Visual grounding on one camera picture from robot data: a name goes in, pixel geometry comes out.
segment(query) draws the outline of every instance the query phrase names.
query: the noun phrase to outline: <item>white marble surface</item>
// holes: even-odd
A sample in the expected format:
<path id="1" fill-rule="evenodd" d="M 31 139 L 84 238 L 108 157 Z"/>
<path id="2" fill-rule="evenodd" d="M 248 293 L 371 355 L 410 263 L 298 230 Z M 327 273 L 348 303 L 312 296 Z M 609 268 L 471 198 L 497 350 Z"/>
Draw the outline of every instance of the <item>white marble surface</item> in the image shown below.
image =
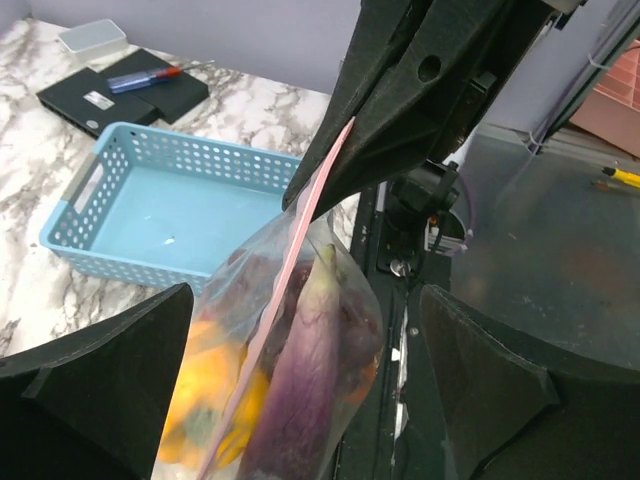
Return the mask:
<path id="1" fill-rule="evenodd" d="M 0 357 L 108 318 L 153 293 L 78 274 L 38 242 L 94 143 L 35 96 L 80 69 L 57 41 L 59 31 L 26 20 L 0 38 Z M 99 70 L 121 56 L 90 66 Z M 195 75 L 209 83 L 210 100 L 161 127 L 300 156 L 328 102 L 324 94 L 230 70 Z M 352 197 L 336 208 L 336 233 L 347 245 L 356 205 Z"/>

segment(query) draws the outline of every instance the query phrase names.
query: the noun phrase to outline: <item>white plastic box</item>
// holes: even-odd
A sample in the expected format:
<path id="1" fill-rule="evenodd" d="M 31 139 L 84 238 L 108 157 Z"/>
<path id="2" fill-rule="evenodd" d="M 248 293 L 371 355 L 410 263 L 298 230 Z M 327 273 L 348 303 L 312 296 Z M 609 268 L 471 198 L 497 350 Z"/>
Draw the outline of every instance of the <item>white plastic box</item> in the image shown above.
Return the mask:
<path id="1" fill-rule="evenodd" d="M 108 19 L 66 30 L 59 37 L 79 63 L 118 53 L 129 46 L 125 33 Z"/>

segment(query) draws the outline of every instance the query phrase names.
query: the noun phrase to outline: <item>basket handle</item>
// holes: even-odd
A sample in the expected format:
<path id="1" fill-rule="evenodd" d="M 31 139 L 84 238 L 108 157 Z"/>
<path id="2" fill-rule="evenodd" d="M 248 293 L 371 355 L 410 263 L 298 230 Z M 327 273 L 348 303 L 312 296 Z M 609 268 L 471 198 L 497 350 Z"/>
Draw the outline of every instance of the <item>basket handle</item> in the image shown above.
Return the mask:
<path id="1" fill-rule="evenodd" d="M 100 163 L 96 162 L 97 155 L 91 152 L 87 155 L 87 158 L 84 159 L 82 165 L 80 165 L 80 169 L 73 176 L 73 180 L 67 186 L 64 193 L 62 194 L 61 200 L 68 202 L 72 205 L 75 205 L 80 195 L 84 193 L 84 189 L 89 182 L 89 179 L 93 176 L 96 171 L 96 168 Z"/>

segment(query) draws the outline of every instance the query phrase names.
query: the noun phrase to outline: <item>transparent plastic bag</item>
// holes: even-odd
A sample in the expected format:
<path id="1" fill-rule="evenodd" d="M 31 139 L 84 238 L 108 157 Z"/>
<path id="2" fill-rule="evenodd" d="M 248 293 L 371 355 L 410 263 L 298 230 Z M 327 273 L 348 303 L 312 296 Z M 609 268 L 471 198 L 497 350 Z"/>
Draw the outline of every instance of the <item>transparent plastic bag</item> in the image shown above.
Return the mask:
<path id="1" fill-rule="evenodd" d="M 282 266 L 275 252 L 286 247 L 292 221 L 284 213 L 254 235 L 197 300 L 160 462 L 195 472 L 205 461 L 271 298 Z M 321 218 L 307 232 L 210 478 L 244 480 L 257 471 L 279 480 L 317 477 L 367 395 L 382 347 L 377 299 Z"/>

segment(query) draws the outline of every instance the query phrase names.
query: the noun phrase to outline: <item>pink strip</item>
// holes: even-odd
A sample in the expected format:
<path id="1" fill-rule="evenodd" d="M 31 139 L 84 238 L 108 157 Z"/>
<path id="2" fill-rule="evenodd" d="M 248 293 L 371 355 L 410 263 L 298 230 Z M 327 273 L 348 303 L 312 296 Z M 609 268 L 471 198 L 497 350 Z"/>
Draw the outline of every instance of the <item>pink strip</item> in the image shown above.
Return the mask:
<path id="1" fill-rule="evenodd" d="M 335 143 L 331 147 L 327 158 L 322 162 L 320 168 L 315 171 L 309 184 L 305 189 L 300 193 L 298 197 L 298 201 L 296 203 L 296 216 L 289 228 L 289 244 L 287 245 L 286 250 L 283 252 L 284 263 L 278 275 L 274 280 L 273 284 L 273 294 L 271 295 L 271 300 L 267 304 L 267 307 L 262 312 L 260 317 L 260 324 L 258 325 L 258 330 L 256 334 L 249 342 L 247 347 L 247 358 L 242 364 L 242 368 L 240 369 L 240 376 L 238 378 L 238 383 L 236 384 L 233 393 L 231 394 L 231 398 L 229 399 L 229 403 L 227 404 L 222 419 L 220 420 L 220 424 L 216 428 L 216 432 L 213 437 L 213 444 L 207 457 L 200 468 L 200 472 L 198 473 L 197 480 L 205 480 L 205 477 L 208 474 L 208 470 L 213 466 L 215 462 L 215 454 L 220 448 L 220 444 L 224 439 L 224 436 L 231 425 L 231 419 L 233 414 L 235 413 L 238 405 L 240 404 L 240 400 L 242 399 L 244 393 L 247 390 L 247 386 L 249 384 L 249 379 L 251 374 L 253 373 L 256 365 L 258 363 L 258 358 L 260 353 L 262 352 L 262 348 L 264 347 L 265 341 L 267 339 L 267 335 L 271 331 L 271 326 L 276 317 L 276 313 L 278 312 L 278 308 L 280 303 L 282 302 L 282 298 L 284 297 L 284 291 L 289 283 L 289 278 L 291 277 L 291 273 L 293 272 L 293 267 L 296 264 L 296 260 L 298 259 L 298 255 L 300 254 L 300 250 L 302 248 L 302 244 L 304 242 L 305 236 L 307 234 L 307 230 L 309 230 L 309 225 L 311 224 L 311 217 L 313 216 L 313 212 L 318 205 L 318 200 L 320 198 L 320 194 L 322 193 L 322 189 L 324 188 L 324 184 L 327 181 L 327 177 L 329 176 L 329 172 L 331 171 L 331 167 L 338 157 L 340 153 L 340 149 L 342 145 L 344 145 L 347 136 L 351 132 L 353 128 L 353 122 L 355 118 L 352 118 L 349 123 L 345 125 L 338 135 Z"/>

